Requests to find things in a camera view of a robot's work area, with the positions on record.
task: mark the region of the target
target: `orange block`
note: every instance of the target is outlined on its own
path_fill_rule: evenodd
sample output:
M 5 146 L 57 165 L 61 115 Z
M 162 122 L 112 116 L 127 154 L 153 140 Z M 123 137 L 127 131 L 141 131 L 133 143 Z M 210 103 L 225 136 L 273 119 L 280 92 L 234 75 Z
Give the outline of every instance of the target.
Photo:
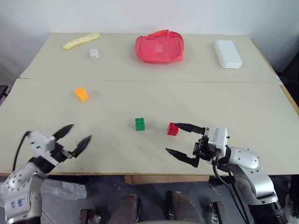
M 75 90 L 75 94 L 77 95 L 77 97 L 79 97 L 81 101 L 86 101 L 89 98 L 87 92 L 81 87 Z

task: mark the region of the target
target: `toy block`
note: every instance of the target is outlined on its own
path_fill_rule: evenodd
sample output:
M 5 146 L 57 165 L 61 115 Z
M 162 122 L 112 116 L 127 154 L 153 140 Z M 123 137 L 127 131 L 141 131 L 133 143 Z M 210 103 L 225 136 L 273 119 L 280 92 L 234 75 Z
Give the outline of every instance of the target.
M 144 118 L 135 118 L 135 126 L 136 126 L 136 131 L 144 131 L 145 130 Z
M 174 125 L 174 123 L 169 123 L 169 126 L 168 126 L 168 135 L 173 135 L 173 136 L 177 136 L 178 134 L 178 127 L 176 127 Z
M 87 94 L 87 92 L 81 87 L 79 87 L 75 90 L 75 94 L 81 101 L 86 101 L 89 98 L 89 95 Z

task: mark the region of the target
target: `red bag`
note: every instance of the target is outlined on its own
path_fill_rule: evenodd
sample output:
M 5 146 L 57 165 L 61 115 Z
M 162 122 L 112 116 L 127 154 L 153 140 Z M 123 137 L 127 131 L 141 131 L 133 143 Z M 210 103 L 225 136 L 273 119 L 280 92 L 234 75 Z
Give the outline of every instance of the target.
M 176 32 L 161 30 L 136 39 L 135 51 L 147 63 L 170 63 L 183 59 L 184 40 Z

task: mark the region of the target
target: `black cable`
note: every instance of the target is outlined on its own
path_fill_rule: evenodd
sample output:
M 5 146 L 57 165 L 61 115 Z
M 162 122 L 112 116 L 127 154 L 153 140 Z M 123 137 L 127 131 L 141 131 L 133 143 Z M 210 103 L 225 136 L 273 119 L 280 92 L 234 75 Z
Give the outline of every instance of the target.
M 245 222 L 246 224 L 250 224 L 249 222 L 247 222 L 247 220 L 245 219 L 244 215 L 242 214 L 242 211 L 241 211 L 241 209 L 240 209 L 240 207 L 239 207 L 239 205 L 238 205 L 238 203 L 237 203 L 237 201 L 236 201 L 236 199 L 235 199 L 235 195 L 234 195 L 234 193 L 232 192 L 231 188 L 230 188 L 229 185 L 228 185 L 228 184 L 227 184 L 227 183 L 226 183 L 226 182 L 219 176 L 219 174 L 218 174 L 218 172 L 217 172 L 217 169 L 216 169 L 216 166 L 215 166 L 215 165 L 213 165 L 213 171 L 214 171 L 215 176 L 218 178 L 218 180 L 220 180 L 220 181 L 221 181 L 221 182 L 228 188 L 228 190 L 229 190 L 229 192 L 230 192 L 230 194 L 231 194 L 231 196 L 232 196 L 232 198 L 233 198 L 233 200 L 234 200 L 234 203 L 235 203 L 235 205 L 236 205 L 236 207 L 237 207 L 237 209 L 238 209 L 240 215 L 242 216 L 244 222 Z
M 246 212 L 246 210 L 245 210 L 245 208 L 244 208 L 244 204 L 243 204 L 243 202 L 242 202 L 242 200 L 241 200 L 241 198 L 240 198 L 240 195 L 239 195 L 237 189 L 235 188 L 235 184 L 234 184 L 234 183 L 232 183 L 232 187 L 233 187 L 233 190 L 234 190 L 234 192 L 235 192 L 235 195 L 237 196 L 238 201 L 239 201 L 239 203 L 240 203 L 240 205 L 241 205 L 241 207 L 242 207 L 242 210 L 243 210 L 243 213 L 244 213 L 244 215 L 245 215 L 246 221 L 247 221 L 247 223 L 249 223 L 249 219 L 248 219 L 247 212 Z
M 29 131 L 27 131 L 27 132 L 24 133 L 23 138 L 22 138 L 22 140 L 21 140 L 20 143 L 19 143 L 18 149 L 17 149 L 17 151 L 15 152 L 15 155 L 14 155 L 14 164 L 13 164 L 13 172 L 14 172 L 14 170 L 15 170 L 15 166 L 16 166 L 16 163 L 17 163 L 17 159 L 18 159 L 18 155 L 19 155 L 20 148 L 21 148 L 21 146 L 22 146 L 22 144 L 23 144 L 24 139 L 25 139 L 26 136 L 28 136 L 29 134 L 30 134 Z

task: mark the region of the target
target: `white box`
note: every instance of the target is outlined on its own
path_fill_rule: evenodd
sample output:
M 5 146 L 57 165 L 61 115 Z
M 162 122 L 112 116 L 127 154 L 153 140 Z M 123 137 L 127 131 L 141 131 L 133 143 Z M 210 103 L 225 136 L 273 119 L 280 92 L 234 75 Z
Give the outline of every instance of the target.
M 216 53 L 223 68 L 238 69 L 242 60 L 235 48 L 234 42 L 218 40 L 215 43 Z

